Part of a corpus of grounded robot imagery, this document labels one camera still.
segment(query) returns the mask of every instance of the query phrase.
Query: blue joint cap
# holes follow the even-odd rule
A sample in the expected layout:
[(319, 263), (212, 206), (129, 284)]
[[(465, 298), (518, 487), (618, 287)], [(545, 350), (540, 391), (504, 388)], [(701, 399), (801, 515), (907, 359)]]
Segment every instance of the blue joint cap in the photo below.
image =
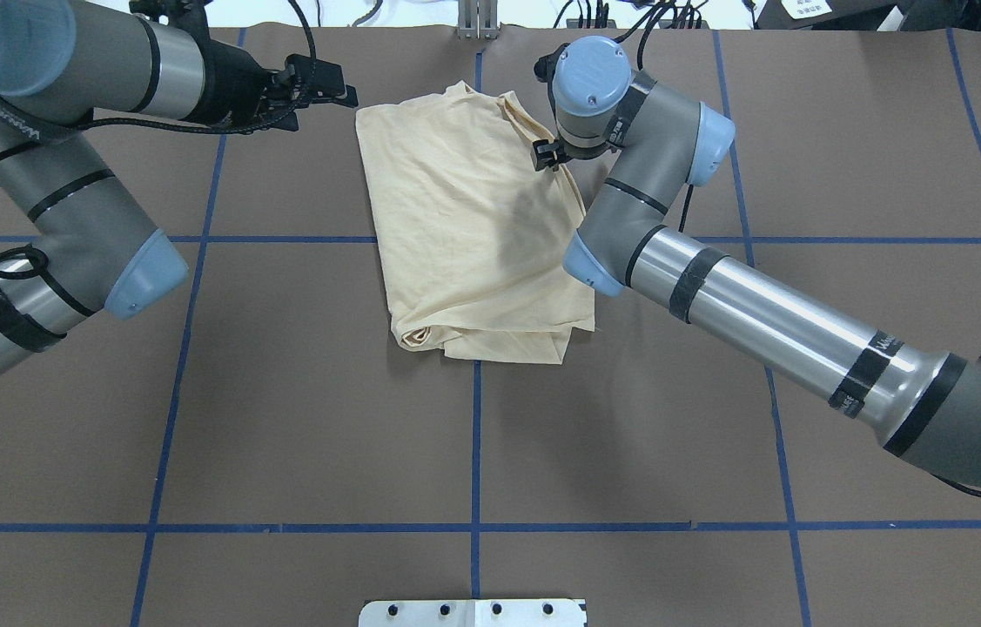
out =
[(714, 176), (734, 144), (734, 132), (732, 120), (700, 103), (700, 128), (695, 140), (695, 158), (688, 173), (689, 185), (702, 187)]
[(576, 39), (556, 61), (556, 106), (577, 118), (612, 110), (633, 82), (633, 68), (617, 41), (601, 35)]
[(607, 273), (606, 267), (602, 267), (602, 264), (590, 253), (587, 245), (582, 243), (578, 231), (571, 235), (571, 243), (567, 246), (567, 252), (563, 254), (563, 270), (567, 270), (568, 274), (591, 286), (597, 293), (605, 293), (606, 296), (618, 296), (622, 293), (622, 289), (625, 289), (625, 286)]
[(69, 0), (0, 0), (0, 95), (32, 96), (49, 87), (75, 48)]
[(153, 231), (119, 274), (104, 309), (120, 320), (129, 320), (170, 293), (187, 275), (187, 263), (165, 232)]

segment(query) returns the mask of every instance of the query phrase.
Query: metal bracket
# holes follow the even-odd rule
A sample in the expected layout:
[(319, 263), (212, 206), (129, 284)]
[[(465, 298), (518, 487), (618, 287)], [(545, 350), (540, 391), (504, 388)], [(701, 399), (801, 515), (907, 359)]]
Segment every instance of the metal bracket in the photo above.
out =
[(371, 602), (359, 627), (586, 627), (587, 603), (577, 599)]
[(459, 0), (459, 39), (498, 39), (498, 0)]

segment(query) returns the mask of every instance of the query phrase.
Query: beige cloth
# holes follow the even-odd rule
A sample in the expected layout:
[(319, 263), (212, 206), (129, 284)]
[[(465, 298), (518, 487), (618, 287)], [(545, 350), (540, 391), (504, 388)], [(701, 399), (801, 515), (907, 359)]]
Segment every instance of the beige cloth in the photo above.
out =
[(358, 112), (391, 330), (406, 350), (561, 364), (595, 329), (594, 291), (561, 267), (584, 215), (566, 168), (534, 172), (551, 139), (512, 91), (466, 83)]

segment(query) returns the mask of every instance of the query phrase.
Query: robotic arm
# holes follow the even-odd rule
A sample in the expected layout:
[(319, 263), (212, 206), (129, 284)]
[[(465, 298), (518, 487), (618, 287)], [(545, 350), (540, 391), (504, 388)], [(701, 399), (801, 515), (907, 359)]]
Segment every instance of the robotic arm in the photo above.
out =
[(605, 37), (561, 47), (534, 70), (558, 131), (534, 144), (537, 170), (621, 150), (563, 259), (573, 277), (607, 296), (644, 294), (864, 421), (885, 451), (981, 488), (981, 357), (920, 352), (661, 225), (682, 183), (717, 170), (733, 123), (634, 72)]
[[(296, 131), (298, 108), (358, 106), (342, 69), (314, 51), (270, 71), (212, 40), (204, 3), (143, 0), (131, 10), (143, 17), (84, 0), (0, 3), (0, 186), (41, 233), (0, 255), (0, 374), (100, 309), (135, 316), (187, 275), (166, 234), (80, 131), (116, 123)], [(169, 25), (158, 23), (162, 16)], [(95, 107), (203, 127), (92, 122)]]

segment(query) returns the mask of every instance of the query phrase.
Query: white plate with holes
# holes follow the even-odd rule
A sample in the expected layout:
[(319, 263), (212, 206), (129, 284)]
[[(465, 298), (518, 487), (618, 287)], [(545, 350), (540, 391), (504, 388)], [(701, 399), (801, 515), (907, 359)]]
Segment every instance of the white plate with holes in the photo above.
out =
[(587, 604), (578, 599), (438, 600), (371, 602), (359, 627), (586, 627)]

